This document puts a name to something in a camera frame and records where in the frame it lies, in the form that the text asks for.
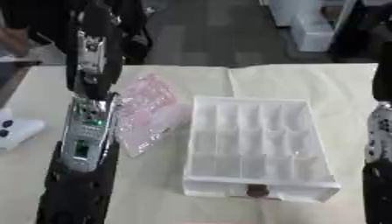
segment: white organizer tray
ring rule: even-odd
[[[197,96],[184,170],[186,195],[325,201],[339,191],[306,101]]]

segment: white table surface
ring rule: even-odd
[[[138,74],[157,74],[190,96],[307,99],[342,190],[324,204],[255,199],[209,199],[181,193],[186,134],[179,133],[137,159],[122,150],[107,223],[365,223],[361,168],[366,119],[375,106],[375,65],[219,67],[127,66],[118,86]],[[0,155],[0,223],[34,223],[44,177],[59,140],[70,93],[64,67],[34,67],[7,106],[47,128]]]

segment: gray carpet floor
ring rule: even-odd
[[[277,29],[268,7],[258,0],[171,0],[167,4],[150,18],[155,47],[148,64],[331,63],[324,53],[298,52],[289,29]]]

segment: pink plastic bag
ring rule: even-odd
[[[133,158],[191,119],[191,107],[179,104],[169,86],[154,74],[133,80],[119,93],[117,138]]]

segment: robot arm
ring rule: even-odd
[[[40,198],[37,224],[103,224],[116,175],[122,32],[103,0],[78,3],[69,26],[67,86],[73,92]]]
[[[373,81],[379,102],[368,119],[369,141],[363,169],[363,196],[367,224],[392,223],[392,42],[383,45]]]

